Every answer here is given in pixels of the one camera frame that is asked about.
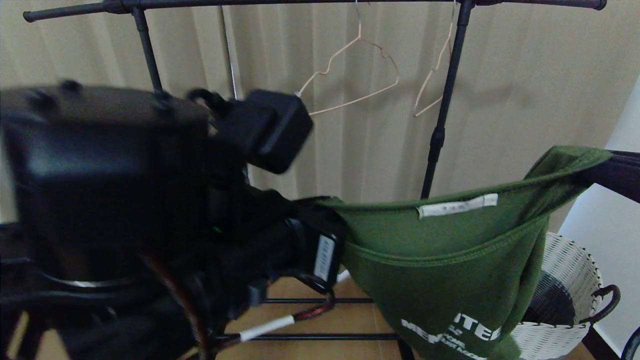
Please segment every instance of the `clothing rack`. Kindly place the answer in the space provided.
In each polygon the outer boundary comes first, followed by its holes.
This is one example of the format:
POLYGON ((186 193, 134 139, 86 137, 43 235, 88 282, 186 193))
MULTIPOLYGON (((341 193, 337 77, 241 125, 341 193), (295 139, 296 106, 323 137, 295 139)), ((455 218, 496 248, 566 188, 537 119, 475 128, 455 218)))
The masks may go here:
MULTIPOLYGON (((448 2, 447 0, 369 0, 370 2, 448 2)), ((159 8, 182 8, 182 7, 194 7, 194 6, 221 6, 221 5, 250 5, 250 4, 300 4, 300 3, 351 3, 347 0, 104 0, 101 3, 82 4, 76 6, 67 6, 64 8, 55 8, 40 10, 34 12, 25 12, 24 18, 28 22, 34 22, 44 19, 54 19, 58 17, 67 17, 73 15, 84 15, 91 13, 114 13, 114 14, 126 14, 133 15, 136 21, 136 27, 140 33, 140 40, 142 48, 147 61, 147 67, 151 81, 156 92, 163 92, 160 75, 158 73, 156 58, 154 56, 152 42, 149 37, 147 19, 145 16, 145 10, 159 9, 159 8)), ((522 4, 545 4, 556 6, 570 6, 577 8, 590 8, 595 10, 602 10, 607 4, 607 0, 457 0, 460 3, 460 12, 458 14, 458 23, 456 28, 456 35, 454 38, 453 48, 451 51, 451 60, 449 62, 449 69, 447 71, 447 79, 445 80, 444 91, 442 94, 442 103, 440 105, 440 112, 438 113, 438 120, 436 126, 431 134, 431 140, 429 143, 429 153, 427 157, 427 169, 424 174, 424 180, 422 183, 421 199, 427 199, 431 192, 431 185, 433 183, 433 176, 435 174, 436 165, 440 157, 440 150, 444 145, 445 140, 445 123, 447 122, 447 114, 449 112, 449 105, 451 104, 451 98, 456 82, 456 76, 458 74, 458 66, 460 65, 460 59, 462 55, 462 48, 465 41, 465 35, 467 33, 467 26, 469 24, 469 18, 471 11, 475 6, 490 6, 499 3, 522 3, 522 4)), ((630 155, 615 154, 614 157, 618 159, 617 162, 607 162, 603 164, 602 168, 598 171, 585 173, 582 177, 587 181, 595 181, 597 183, 603 183, 605 187, 630 197, 637 202, 640 202, 640 190, 633 187, 632 183, 627 182, 627 189, 622 192, 618 191, 619 187, 624 187, 625 183, 615 183, 614 177, 603 177, 606 172, 616 173, 620 166, 624 167, 625 164, 635 163, 635 167, 627 166, 627 170, 633 172, 635 178, 640 177, 640 157, 638 154, 630 155)), ((309 303, 322 303, 324 299, 267 299, 266 304, 309 304, 309 303)), ((372 304, 373 300, 367 298, 346 298, 336 299, 338 304, 372 304)), ((396 334, 265 334, 259 336, 255 340, 273 341, 273 340, 389 340, 397 341, 400 356, 402 360, 414 360, 411 347, 405 343, 396 334)))

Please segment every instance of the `clothing tag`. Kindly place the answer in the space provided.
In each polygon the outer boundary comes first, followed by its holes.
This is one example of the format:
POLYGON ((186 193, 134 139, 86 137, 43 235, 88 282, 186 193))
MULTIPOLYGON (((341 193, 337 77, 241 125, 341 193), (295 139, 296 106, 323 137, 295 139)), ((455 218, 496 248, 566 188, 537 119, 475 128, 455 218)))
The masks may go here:
POLYGON ((320 235, 318 240, 318 252, 316 254, 316 265, 314 267, 314 275, 324 281, 329 279, 329 270, 331 269, 331 260, 333 258, 333 248, 335 241, 320 235))
POLYGON ((488 193, 469 201, 454 201, 443 202, 441 204, 422 205, 418 207, 418 216, 419 218, 439 217, 442 215, 464 213, 465 211, 479 209, 485 206, 496 206, 497 204, 498 194, 488 193))

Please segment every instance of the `gold wire hanger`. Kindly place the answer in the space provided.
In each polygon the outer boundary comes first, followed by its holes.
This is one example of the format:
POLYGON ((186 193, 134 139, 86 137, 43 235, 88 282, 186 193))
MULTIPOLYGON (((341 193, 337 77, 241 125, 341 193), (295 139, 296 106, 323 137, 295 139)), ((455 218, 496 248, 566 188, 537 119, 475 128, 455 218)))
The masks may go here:
POLYGON ((309 80, 307 80, 307 82, 302 86, 302 88, 300 89, 300 91, 296 92, 296 95, 298 97, 302 96, 302 92, 305 91, 305 89, 307 88, 307 86, 311 83, 311 81, 313 81, 313 79, 317 76, 317 75, 327 75, 329 73, 329 71, 331 70, 331 62, 333 61, 333 59, 335 59, 336 56, 342 54, 344 51, 346 51, 347 49, 349 49, 353 44, 362 41, 365 42, 367 44, 373 45, 375 47, 377 47, 380 50, 380 55, 385 58, 385 59, 389 59, 391 61, 391 63, 393 64, 395 70, 396 70, 396 82, 385 87, 382 88, 378 91, 372 92, 369 95, 365 95, 359 99, 355 99, 349 102, 345 102, 344 104, 338 105, 338 106, 334 106, 332 108, 327 108, 327 109, 323 109, 323 110, 318 110, 318 111, 314 111, 312 113, 309 113, 309 115, 317 115, 317 114, 321 114, 321 113, 326 113, 327 111, 332 111, 332 110, 336 110, 339 108, 343 108, 347 105, 351 105, 351 104, 355 104, 358 101, 362 101, 364 99, 368 99, 374 95, 380 94, 381 92, 388 90, 394 86, 396 86, 398 84, 398 82, 400 81, 400 70, 398 69, 398 66, 396 64, 396 61, 391 57, 391 55, 385 53, 385 50, 382 48, 382 46, 376 44, 373 41, 367 40, 365 38, 362 37, 362 20, 360 18, 360 10, 358 9, 358 0, 355 1, 355 6, 356 6, 356 12, 358 13, 358 36, 353 39, 350 43, 346 44, 342 49, 338 50, 335 54, 331 55, 331 58, 329 58, 329 63, 327 64, 326 70, 325 71, 316 71, 313 75, 311 75, 311 78, 309 78, 309 80))
POLYGON ((442 101, 442 96, 440 96, 436 101, 429 104, 429 106, 427 106, 426 108, 420 111, 417 111, 418 102, 422 97, 422 93, 424 89, 427 87, 427 84, 429 83, 429 79, 431 79, 431 75, 433 75, 433 73, 438 71, 438 69, 440 68, 440 63, 442 62, 442 55, 444 54, 444 51, 447 49, 447 46, 449 46, 449 59, 451 59, 451 34, 453 33, 453 19, 454 19, 455 12, 456 12, 456 0, 453 0, 453 7, 451 8, 451 23, 449 24, 449 34, 447 35, 447 40, 445 40, 444 45, 442 46, 442 50, 440 50, 440 55, 438 55, 438 62, 436 62, 436 66, 432 67, 431 70, 429 71, 429 74, 427 74, 427 78, 422 83, 422 87, 420 87, 418 96, 415 98, 415 104, 413 105, 413 117, 418 117, 422 115, 422 113, 431 109, 435 104, 442 101))

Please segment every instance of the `black and white basket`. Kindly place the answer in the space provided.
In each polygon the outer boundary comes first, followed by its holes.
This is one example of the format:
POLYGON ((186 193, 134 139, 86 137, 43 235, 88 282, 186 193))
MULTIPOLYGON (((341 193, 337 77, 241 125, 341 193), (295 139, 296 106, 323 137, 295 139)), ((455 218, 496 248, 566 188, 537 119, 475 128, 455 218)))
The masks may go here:
POLYGON ((523 322, 511 333, 522 351, 520 358, 565 356, 619 301, 620 290, 615 285, 602 287, 600 271, 585 248, 547 233, 540 281, 523 322), (597 312, 608 293, 612 300, 597 312))

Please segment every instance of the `baseboard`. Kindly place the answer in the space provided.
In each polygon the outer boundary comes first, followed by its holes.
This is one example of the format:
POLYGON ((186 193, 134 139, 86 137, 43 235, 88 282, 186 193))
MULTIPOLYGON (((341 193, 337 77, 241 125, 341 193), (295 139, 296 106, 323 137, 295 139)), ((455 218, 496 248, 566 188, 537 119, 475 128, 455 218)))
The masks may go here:
POLYGON ((616 352, 602 339, 593 326, 589 329, 587 336, 582 339, 582 343, 596 360, 620 360, 616 352))

